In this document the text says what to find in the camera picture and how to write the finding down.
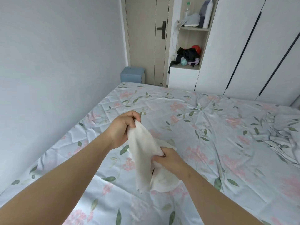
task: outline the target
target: white bottle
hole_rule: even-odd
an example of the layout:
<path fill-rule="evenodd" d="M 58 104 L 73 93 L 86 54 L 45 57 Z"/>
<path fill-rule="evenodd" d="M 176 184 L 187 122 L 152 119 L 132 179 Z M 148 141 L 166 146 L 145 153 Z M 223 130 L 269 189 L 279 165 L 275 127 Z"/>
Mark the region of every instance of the white bottle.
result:
<path fill-rule="evenodd" d="M 187 3 L 187 9 L 185 11 L 184 19 L 187 20 L 187 17 L 190 15 L 190 2 Z"/>
<path fill-rule="evenodd" d="M 203 28 L 208 28 L 210 16 L 212 15 L 212 7 L 213 6 L 214 6 L 214 3 L 212 2 L 212 0 L 210 0 L 210 2 L 207 4 Z"/>

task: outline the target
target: blue bin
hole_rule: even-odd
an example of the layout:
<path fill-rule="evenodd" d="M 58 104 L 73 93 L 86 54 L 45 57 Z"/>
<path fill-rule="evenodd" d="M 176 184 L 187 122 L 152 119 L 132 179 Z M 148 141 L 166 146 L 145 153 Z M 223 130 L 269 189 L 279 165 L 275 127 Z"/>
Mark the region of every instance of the blue bin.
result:
<path fill-rule="evenodd" d="M 121 83 L 145 83 L 145 69 L 142 67 L 125 67 L 121 72 Z"/>

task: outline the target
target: person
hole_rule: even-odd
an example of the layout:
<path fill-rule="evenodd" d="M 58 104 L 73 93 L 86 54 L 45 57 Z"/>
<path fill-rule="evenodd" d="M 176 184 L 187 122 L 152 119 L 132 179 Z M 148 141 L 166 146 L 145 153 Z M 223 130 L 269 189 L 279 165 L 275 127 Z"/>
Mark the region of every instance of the person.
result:
<path fill-rule="evenodd" d="M 62 224 L 108 152 L 128 140 L 126 130 L 128 126 L 135 128 L 134 119 L 141 121 L 141 116 L 135 111 L 118 116 L 84 149 L 18 193 L 0 209 L 1 224 Z M 261 224 L 253 215 L 216 190 L 174 149 L 162 147 L 162 151 L 165 157 L 154 156 L 153 160 L 183 181 L 205 225 Z"/>

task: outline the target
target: black door handle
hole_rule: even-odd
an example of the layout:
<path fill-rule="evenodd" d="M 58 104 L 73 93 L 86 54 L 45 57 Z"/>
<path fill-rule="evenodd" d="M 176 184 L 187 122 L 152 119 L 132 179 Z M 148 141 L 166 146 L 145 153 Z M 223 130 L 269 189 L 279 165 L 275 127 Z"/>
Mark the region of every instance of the black door handle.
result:
<path fill-rule="evenodd" d="M 156 30 L 163 30 L 161 39 L 165 39 L 166 36 L 166 21 L 163 21 L 163 27 L 157 27 Z"/>

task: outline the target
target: open shelving unit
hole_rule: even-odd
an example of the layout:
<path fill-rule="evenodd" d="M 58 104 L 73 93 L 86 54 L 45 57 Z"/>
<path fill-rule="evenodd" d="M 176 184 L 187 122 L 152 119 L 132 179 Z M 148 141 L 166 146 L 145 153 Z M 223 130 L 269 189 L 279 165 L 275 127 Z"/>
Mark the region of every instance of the open shelving unit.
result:
<path fill-rule="evenodd" d="M 190 14 L 198 13 L 206 0 L 182 0 L 182 7 L 181 7 L 181 13 L 180 13 L 180 19 L 183 19 L 184 12 L 186 10 L 186 3 L 190 2 Z M 203 56 L 205 53 L 205 48 L 207 45 L 210 29 L 212 26 L 212 22 L 214 20 L 216 8 L 218 5 L 219 0 L 213 0 L 214 6 L 212 9 L 211 19 L 208 25 L 208 28 L 198 28 L 198 27 L 185 27 L 182 26 L 179 28 L 178 32 L 178 42 L 176 50 L 178 50 L 180 47 L 184 49 L 188 49 L 192 47 L 193 45 L 199 45 L 201 48 L 201 56 L 200 56 L 200 62 L 199 65 L 196 65 L 195 67 L 192 67 L 190 65 L 182 66 L 182 65 L 173 65 L 175 68 L 183 68 L 183 69 L 194 69 L 194 70 L 200 70 Z"/>

